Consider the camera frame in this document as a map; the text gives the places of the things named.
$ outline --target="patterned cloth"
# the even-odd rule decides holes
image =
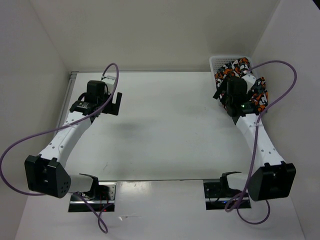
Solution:
[[[250,62],[246,57],[239,58],[234,62],[223,65],[214,75],[216,89],[218,90],[225,78],[230,78],[232,76],[241,78],[245,75],[244,71],[249,70],[249,68]],[[218,97],[224,108],[226,108],[225,93],[226,91],[223,90]],[[266,80],[263,77],[255,81],[254,85],[248,91],[247,97],[248,101],[254,103],[259,113],[268,106],[268,91],[266,90]]]

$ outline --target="plastic basket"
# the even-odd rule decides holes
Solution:
[[[251,64],[251,66],[253,66],[253,62],[252,59],[248,56],[241,56],[241,55],[214,55],[212,57],[209,58],[209,64],[210,64],[210,69],[211,69],[211,77],[214,81],[214,84],[216,84],[215,81],[215,74],[217,73],[217,70],[219,68],[221,68],[223,65],[230,63],[230,62],[234,62],[237,59],[240,58],[247,58]],[[255,70],[252,71],[253,75],[257,76],[257,73]]]

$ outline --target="black joint cover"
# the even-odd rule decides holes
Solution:
[[[249,195],[254,201],[286,198],[289,196],[295,175],[296,168],[292,163],[266,163],[251,176],[248,185]]]
[[[68,193],[71,178],[56,158],[48,160],[40,155],[29,155],[24,161],[24,168],[31,191],[59,199]]]
[[[97,104],[105,97],[106,83],[104,81],[90,80],[86,84],[86,94],[84,101],[92,104]]]

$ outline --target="white backdrop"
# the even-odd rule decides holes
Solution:
[[[71,103],[101,73],[79,73]],[[212,98],[209,72],[120,73],[118,116],[100,115],[73,149],[66,170],[100,180],[218,178],[247,172],[251,154],[240,130]],[[16,240],[303,240],[290,197],[271,200],[269,220],[242,222],[236,211],[206,210],[202,180],[118,181],[114,212],[103,234],[92,212],[68,212],[70,195],[29,197]],[[251,221],[267,213],[264,201],[241,209]]]
[[[69,71],[207,70],[250,56],[278,0],[30,0]]]
[[[68,72],[29,1],[0,1],[0,154],[13,142],[57,124]],[[14,147],[3,162],[4,175],[27,191],[24,161],[51,135]],[[0,179],[0,239],[16,235],[27,196]]]

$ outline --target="black clamp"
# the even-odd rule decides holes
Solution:
[[[220,196],[226,196],[228,198],[231,198],[241,192],[239,189],[231,189],[229,187],[228,178],[227,178],[228,175],[240,174],[240,173],[241,173],[240,171],[229,171],[229,172],[222,173],[220,180],[219,180],[220,181],[220,194],[219,194]]]
[[[99,179],[96,176],[89,175],[89,174],[83,174],[79,173],[80,175],[87,176],[92,178],[92,185],[89,191],[83,192],[88,198],[92,199],[95,196],[99,195],[98,194],[98,189],[99,189]]]
[[[86,92],[79,96],[78,100],[71,106],[70,112],[72,113],[73,111],[76,111],[83,113],[84,116],[90,115],[101,107],[109,97],[110,94],[108,92],[108,86],[104,81],[90,80],[86,85]],[[121,98],[122,93],[118,92],[115,103],[113,103],[112,97],[101,112],[103,114],[112,114],[117,116],[119,114]],[[99,114],[100,113],[92,116],[90,118],[91,122],[93,122]]]

